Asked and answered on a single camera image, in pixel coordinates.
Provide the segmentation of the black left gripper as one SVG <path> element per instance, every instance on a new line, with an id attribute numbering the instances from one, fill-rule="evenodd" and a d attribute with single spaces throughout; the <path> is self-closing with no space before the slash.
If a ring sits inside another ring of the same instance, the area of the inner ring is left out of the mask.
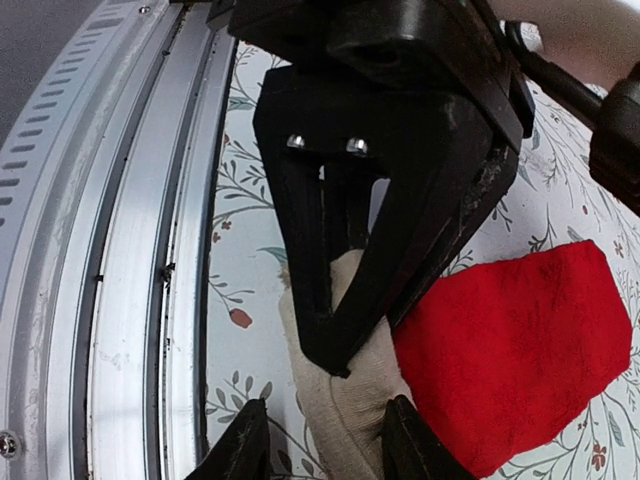
<path id="1" fill-rule="evenodd" d="M 274 54 L 266 159 L 516 157 L 531 96 L 484 1 L 215 1 L 209 27 Z"/>

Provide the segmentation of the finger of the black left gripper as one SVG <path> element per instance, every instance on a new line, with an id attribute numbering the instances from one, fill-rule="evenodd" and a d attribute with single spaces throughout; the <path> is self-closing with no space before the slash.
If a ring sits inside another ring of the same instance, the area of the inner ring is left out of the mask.
<path id="1" fill-rule="evenodd" d="M 399 297 L 387 313 L 395 328 L 408 316 L 436 280 L 453 262 L 462 248 L 481 227 L 513 184 L 518 153 L 506 144 L 495 144 L 462 197 L 459 208 L 438 234 Z"/>
<path id="2" fill-rule="evenodd" d="M 346 377 L 486 159 L 261 158 L 300 346 L 311 362 Z"/>

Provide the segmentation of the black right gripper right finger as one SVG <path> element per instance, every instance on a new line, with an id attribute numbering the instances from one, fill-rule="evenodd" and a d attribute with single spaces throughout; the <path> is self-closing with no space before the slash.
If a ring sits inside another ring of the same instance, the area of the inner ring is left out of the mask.
<path id="1" fill-rule="evenodd" d="M 386 480 L 473 480 L 404 395 L 389 400 L 381 431 Z"/>

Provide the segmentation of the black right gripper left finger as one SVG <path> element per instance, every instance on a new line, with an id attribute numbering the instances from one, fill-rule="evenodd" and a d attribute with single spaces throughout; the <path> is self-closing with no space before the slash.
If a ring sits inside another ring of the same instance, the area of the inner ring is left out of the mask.
<path id="1" fill-rule="evenodd" d="M 265 401 L 249 400 L 186 480 L 270 478 L 270 431 Z"/>

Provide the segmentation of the red and cream sock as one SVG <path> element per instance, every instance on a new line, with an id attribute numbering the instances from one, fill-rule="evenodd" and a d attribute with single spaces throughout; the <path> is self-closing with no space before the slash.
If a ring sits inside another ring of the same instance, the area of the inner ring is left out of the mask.
<path id="1" fill-rule="evenodd" d="M 474 478 L 551 441 L 630 365 L 632 327 L 592 241 L 479 264 L 386 321 L 346 378 L 310 362 L 294 302 L 279 303 L 294 383 L 331 479 L 382 479 L 388 404 L 405 397 Z"/>

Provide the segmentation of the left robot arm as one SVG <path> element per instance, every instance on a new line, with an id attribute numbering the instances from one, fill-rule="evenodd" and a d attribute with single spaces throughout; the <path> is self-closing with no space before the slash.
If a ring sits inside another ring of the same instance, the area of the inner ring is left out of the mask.
<path id="1" fill-rule="evenodd" d="M 299 344 L 345 377 L 512 185 L 534 82 L 592 132 L 592 178 L 639 207 L 634 1 L 216 1 L 284 60 L 253 119 Z"/>

